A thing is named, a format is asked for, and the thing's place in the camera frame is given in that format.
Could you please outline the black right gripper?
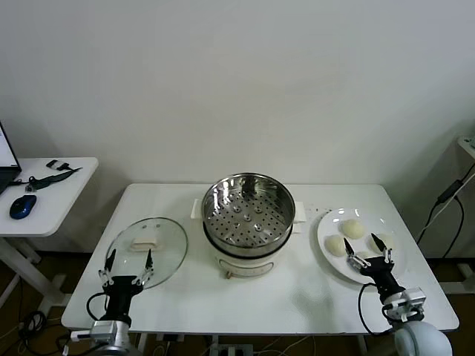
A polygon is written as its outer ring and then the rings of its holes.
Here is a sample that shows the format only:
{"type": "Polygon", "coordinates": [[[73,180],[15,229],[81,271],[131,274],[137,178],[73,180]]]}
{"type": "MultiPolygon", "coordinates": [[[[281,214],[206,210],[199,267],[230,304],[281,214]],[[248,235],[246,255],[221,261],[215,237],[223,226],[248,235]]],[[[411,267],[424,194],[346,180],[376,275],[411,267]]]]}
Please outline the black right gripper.
{"type": "Polygon", "coordinates": [[[392,249],[388,248],[384,241],[371,234],[373,242],[376,244],[383,257],[371,257],[367,260],[359,257],[353,250],[349,241],[344,238],[345,251],[347,253],[347,263],[355,270],[360,270],[360,274],[371,278],[376,284],[380,297],[390,297],[405,290],[396,281],[392,274],[394,267],[392,260],[392,249]]]}

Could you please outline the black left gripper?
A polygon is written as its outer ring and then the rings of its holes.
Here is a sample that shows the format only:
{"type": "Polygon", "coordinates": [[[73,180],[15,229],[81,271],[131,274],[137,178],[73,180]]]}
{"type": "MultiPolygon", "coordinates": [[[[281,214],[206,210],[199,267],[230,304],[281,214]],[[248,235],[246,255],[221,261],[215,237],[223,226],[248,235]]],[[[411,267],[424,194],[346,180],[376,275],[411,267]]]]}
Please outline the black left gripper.
{"type": "Polygon", "coordinates": [[[115,255],[116,249],[113,249],[105,259],[104,268],[98,271],[102,286],[106,286],[103,288],[104,292],[109,297],[102,320],[131,322],[129,316],[131,300],[135,295],[143,291],[143,286],[154,274],[152,253],[151,249],[149,249],[145,260],[145,267],[137,277],[133,275],[111,277],[115,255]]]}

